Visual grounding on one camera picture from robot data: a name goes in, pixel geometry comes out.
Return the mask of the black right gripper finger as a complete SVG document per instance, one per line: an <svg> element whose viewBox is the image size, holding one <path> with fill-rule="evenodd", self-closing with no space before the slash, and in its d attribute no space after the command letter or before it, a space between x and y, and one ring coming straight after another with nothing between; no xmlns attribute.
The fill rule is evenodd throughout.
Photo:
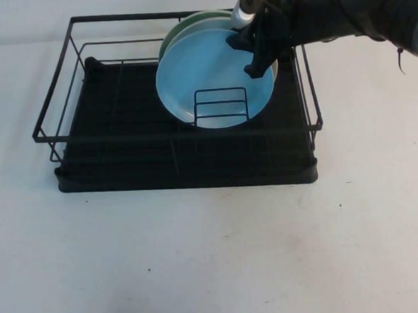
<svg viewBox="0 0 418 313"><path fill-rule="evenodd" d="M263 77L278 58L277 50L269 50L266 52L251 51L250 54L252 55L252 61L244 67L244 72L252 79Z"/></svg>
<svg viewBox="0 0 418 313"><path fill-rule="evenodd" d="M233 50L255 50L256 28L248 25L243 29L235 30L235 33L226 39L226 43Z"/></svg>

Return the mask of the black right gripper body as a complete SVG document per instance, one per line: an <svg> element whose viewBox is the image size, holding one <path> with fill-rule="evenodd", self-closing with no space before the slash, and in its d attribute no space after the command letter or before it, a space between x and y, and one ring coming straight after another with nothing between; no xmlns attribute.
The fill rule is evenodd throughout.
<svg viewBox="0 0 418 313"><path fill-rule="evenodd" d="M249 25L253 45L253 62L280 59L292 47L290 16L264 2Z"/></svg>

